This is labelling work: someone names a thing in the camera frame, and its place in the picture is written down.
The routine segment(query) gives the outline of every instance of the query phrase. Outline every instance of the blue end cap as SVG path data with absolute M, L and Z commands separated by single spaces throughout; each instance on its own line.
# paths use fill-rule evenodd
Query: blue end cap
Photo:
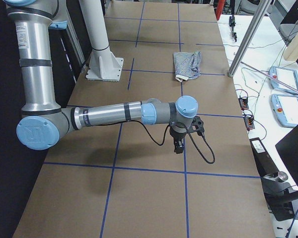
M 141 121 L 148 125 L 153 125 L 157 121 L 157 111 L 152 103 L 141 105 Z
M 6 4 L 10 6 L 28 6 L 36 0 L 3 0 Z
M 23 118 L 16 127 L 21 143 L 33 150 L 45 150 L 55 145 L 60 134 L 57 127 L 43 117 Z
M 59 21 L 59 22 L 53 22 L 49 29 L 51 30 L 65 30 L 68 26 L 68 21 Z
M 175 107 L 185 118 L 193 118 L 197 115 L 199 104 L 191 96 L 182 96 L 176 101 Z

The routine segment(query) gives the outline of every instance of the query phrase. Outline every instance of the black monitor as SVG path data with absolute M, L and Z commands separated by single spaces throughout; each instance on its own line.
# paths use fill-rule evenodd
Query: black monitor
M 276 144 L 276 149 L 298 186 L 298 125 Z

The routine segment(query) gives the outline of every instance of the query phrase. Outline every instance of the red object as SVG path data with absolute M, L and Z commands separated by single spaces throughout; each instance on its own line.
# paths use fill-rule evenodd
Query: red object
M 217 21 L 220 19 L 220 16 L 224 7 L 224 3 L 225 3 L 225 0 L 219 0 L 217 11 L 215 13 L 215 16 L 217 17 Z

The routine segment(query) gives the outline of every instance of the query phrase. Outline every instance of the towel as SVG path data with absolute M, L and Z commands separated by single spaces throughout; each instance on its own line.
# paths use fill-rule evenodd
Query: towel
M 182 82 L 199 77 L 202 74 L 200 72 L 201 60 L 201 51 L 173 53 L 175 79 Z

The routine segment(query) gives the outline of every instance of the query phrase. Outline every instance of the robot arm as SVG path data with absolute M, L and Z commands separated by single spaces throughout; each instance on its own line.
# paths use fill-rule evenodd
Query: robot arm
M 191 96 L 182 96 L 175 103 L 149 99 L 95 108 L 61 109 L 55 101 L 48 28 L 64 27 L 66 0 L 4 1 L 8 16 L 16 25 L 26 98 L 22 108 L 24 118 L 16 132 L 27 147 L 48 149 L 67 133 L 84 126 L 132 120 L 141 120 L 143 124 L 170 124 L 176 153 L 183 152 L 186 133 L 203 133 L 203 122 L 196 117 L 198 103 Z

